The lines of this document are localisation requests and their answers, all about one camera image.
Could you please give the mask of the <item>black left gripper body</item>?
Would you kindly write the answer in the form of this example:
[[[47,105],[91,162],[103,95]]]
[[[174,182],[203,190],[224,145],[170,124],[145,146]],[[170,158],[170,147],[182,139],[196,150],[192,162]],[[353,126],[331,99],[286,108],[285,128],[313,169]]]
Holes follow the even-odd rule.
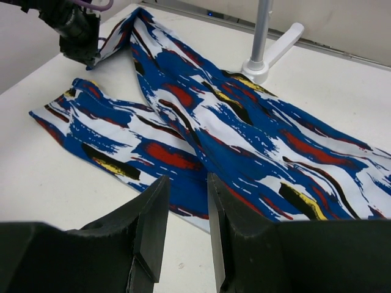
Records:
[[[73,9],[60,27],[60,52],[88,67],[100,56],[98,52],[100,16],[87,9]]]

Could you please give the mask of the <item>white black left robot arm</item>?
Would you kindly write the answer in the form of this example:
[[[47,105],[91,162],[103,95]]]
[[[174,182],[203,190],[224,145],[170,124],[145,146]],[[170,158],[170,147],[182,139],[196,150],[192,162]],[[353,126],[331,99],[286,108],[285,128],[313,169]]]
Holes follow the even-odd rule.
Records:
[[[59,48],[64,57],[95,66],[98,52],[100,16],[71,1],[4,1],[24,13],[38,11],[38,17],[59,34]]]

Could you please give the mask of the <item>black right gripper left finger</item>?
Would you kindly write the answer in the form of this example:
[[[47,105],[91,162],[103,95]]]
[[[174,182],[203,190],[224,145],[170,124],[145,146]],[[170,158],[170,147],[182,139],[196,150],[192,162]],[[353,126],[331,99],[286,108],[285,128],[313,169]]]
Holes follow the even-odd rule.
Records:
[[[69,230],[76,284],[72,292],[153,292],[159,282],[170,180],[161,176],[109,214]]]

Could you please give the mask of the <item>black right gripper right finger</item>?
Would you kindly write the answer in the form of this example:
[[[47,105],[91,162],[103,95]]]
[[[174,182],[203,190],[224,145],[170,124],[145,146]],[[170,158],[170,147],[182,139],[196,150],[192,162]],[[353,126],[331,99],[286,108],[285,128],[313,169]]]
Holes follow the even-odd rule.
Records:
[[[208,212],[218,292],[279,292],[280,245],[273,224],[208,174]]]

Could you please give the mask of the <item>blue white red patterned trousers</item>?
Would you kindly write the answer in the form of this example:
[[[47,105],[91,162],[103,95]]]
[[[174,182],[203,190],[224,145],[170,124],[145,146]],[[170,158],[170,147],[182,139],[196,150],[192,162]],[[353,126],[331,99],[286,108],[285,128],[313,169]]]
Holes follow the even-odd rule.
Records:
[[[143,8],[100,40],[129,48],[144,103],[75,79],[30,111],[57,143],[143,192],[170,179],[170,210],[208,231],[207,176],[274,222],[388,219],[390,154],[218,68]]]

